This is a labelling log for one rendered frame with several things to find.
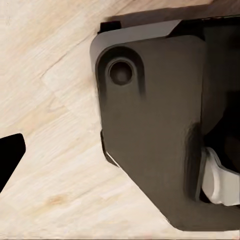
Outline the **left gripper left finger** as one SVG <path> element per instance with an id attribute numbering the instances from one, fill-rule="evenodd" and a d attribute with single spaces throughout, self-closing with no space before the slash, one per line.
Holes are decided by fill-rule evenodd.
<path id="1" fill-rule="evenodd" d="M 21 133 L 0 138 L 0 193 L 26 152 Z"/>

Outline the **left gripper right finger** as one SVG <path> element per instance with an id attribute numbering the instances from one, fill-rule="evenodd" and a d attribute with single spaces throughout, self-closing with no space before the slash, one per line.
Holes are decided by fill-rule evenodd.
<path id="1" fill-rule="evenodd" d="M 227 135 L 224 151 L 240 173 L 240 135 L 229 133 Z"/>

